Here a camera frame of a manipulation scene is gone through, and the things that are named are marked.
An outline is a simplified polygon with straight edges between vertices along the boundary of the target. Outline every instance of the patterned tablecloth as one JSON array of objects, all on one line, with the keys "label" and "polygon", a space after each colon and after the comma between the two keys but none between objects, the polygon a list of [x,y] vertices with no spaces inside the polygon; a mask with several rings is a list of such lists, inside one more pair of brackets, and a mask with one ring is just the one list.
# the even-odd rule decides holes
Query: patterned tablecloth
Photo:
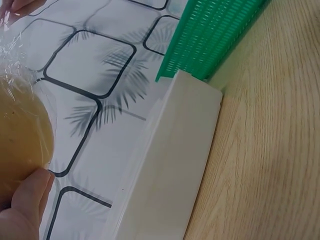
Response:
[{"label": "patterned tablecloth", "polygon": [[28,67],[57,108],[41,239],[98,239],[137,135],[168,88],[154,79],[186,2],[47,0],[13,25],[30,39]]}]

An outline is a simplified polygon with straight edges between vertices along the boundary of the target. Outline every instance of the wooden table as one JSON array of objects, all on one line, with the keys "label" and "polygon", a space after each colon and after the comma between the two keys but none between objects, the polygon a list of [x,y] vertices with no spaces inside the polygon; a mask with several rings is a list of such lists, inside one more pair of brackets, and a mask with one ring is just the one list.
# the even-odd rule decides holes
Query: wooden table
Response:
[{"label": "wooden table", "polygon": [[320,0],[273,0],[211,84],[227,88],[185,240],[319,240]]}]

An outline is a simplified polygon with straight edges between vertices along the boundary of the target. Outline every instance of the green mesh container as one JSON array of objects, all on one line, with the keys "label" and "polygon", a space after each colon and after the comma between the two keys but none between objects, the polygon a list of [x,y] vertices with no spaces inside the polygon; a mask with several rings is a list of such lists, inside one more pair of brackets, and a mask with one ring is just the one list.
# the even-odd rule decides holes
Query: green mesh container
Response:
[{"label": "green mesh container", "polygon": [[267,0],[189,0],[162,61],[160,77],[178,70],[206,81],[237,45]]}]

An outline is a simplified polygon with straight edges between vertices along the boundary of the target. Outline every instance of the white plastic box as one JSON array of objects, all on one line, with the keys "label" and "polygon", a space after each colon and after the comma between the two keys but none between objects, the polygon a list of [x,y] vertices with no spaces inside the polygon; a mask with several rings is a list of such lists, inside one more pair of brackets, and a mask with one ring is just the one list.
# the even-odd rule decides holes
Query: white plastic box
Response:
[{"label": "white plastic box", "polygon": [[137,139],[101,240],[183,239],[222,97],[186,72],[175,75]]}]

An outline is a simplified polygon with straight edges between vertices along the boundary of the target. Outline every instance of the wrapped dough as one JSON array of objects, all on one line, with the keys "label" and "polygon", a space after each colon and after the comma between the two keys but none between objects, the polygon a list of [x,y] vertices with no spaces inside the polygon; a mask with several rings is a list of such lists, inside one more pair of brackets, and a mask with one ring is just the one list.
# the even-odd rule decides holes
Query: wrapped dough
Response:
[{"label": "wrapped dough", "polygon": [[0,27],[0,206],[54,152],[55,99],[25,67],[23,45],[21,33]]}]

